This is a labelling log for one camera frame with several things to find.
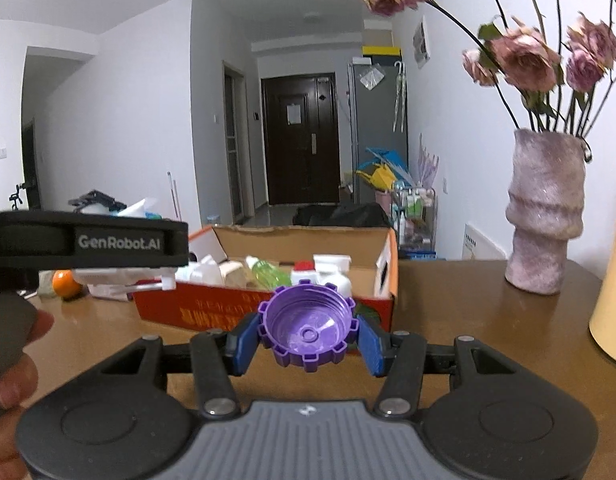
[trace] pink vase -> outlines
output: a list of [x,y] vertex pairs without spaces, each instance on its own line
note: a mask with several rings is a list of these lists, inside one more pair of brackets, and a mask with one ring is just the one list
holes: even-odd
[[581,236],[584,209],[582,140],[554,132],[515,132],[506,218],[515,226],[506,279],[536,294],[563,285],[568,241]]

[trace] white wall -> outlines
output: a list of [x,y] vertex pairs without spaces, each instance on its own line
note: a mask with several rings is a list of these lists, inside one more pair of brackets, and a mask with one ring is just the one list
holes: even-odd
[[184,221],[200,222],[190,101],[192,0],[172,0],[100,36],[100,53],[35,117],[48,207],[99,189],[126,203],[159,200],[174,218],[167,172]]
[[337,82],[337,115],[339,117],[339,163],[341,175],[352,171],[352,133],[348,107],[347,66],[354,56],[361,56],[358,48],[327,48],[278,53],[258,59],[259,77],[283,77],[300,74],[334,73]]
[[[214,2],[193,0],[191,33],[192,125],[201,218],[220,215],[232,221],[223,105],[223,70],[226,63],[246,79],[251,185],[255,206],[265,193],[263,138],[254,120],[259,111],[259,75],[243,28]],[[249,175],[241,175],[248,186]]]
[[[547,36],[556,48],[558,27],[555,0],[538,0],[546,15]],[[575,22],[578,10],[594,22],[608,22],[610,0],[562,0],[564,27]],[[471,30],[498,14],[493,0],[439,0]],[[502,0],[507,12],[537,25],[530,0]],[[425,14],[431,60],[418,70],[412,35]],[[616,6],[614,13],[616,33]],[[393,20],[395,40],[404,50],[408,69],[410,162],[416,162],[419,134],[430,152],[440,156],[435,187],[445,176],[447,195],[440,193],[437,250],[440,256],[460,258],[466,222],[508,253],[513,228],[504,212],[512,177],[514,126],[494,89],[473,85],[461,66],[461,51],[474,44],[436,9],[420,6]],[[528,124],[518,92],[502,86],[520,124]],[[570,243],[568,255],[598,275],[605,273],[616,223],[616,86],[605,113],[588,138],[594,161],[588,166],[584,234]]]
[[92,34],[77,30],[0,20],[0,148],[8,150],[8,158],[0,160],[0,210],[10,207],[8,197],[24,180],[21,95],[28,50],[87,57],[97,54],[98,42]]

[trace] refrigerator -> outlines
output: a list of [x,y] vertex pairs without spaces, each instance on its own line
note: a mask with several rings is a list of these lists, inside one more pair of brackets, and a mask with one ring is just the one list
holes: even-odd
[[[353,169],[356,170],[360,164],[374,158],[365,150],[366,148],[395,150],[408,164],[407,114],[403,132],[401,111],[399,111],[397,130],[394,133],[392,131],[399,69],[395,66],[382,66],[385,77],[374,89],[368,90],[360,78],[369,68],[370,65],[348,65]],[[356,204],[375,201],[374,189],[356,173],[353,179],[353,198]]]

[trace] human hand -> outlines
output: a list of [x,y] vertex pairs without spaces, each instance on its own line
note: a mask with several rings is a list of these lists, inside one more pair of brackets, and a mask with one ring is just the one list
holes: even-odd
[[[28,344],[47,334],[53,323],[52,314],[40,310]],[[0,378],[0,406],[8,410],[0,418],[0,480],[20,480],[27,475],[14,444],[14,432],[24,412],[20,404],[36,391],[38,380],[34,361],[27,354]]]

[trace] pink basket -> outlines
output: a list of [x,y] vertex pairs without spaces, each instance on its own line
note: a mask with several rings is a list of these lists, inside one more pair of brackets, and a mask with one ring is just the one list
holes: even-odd
[[388,191],[375,191],[374,201],[381,206],[386,212],[386,215],[390,216],[392,201],[390,200],[390,192]]

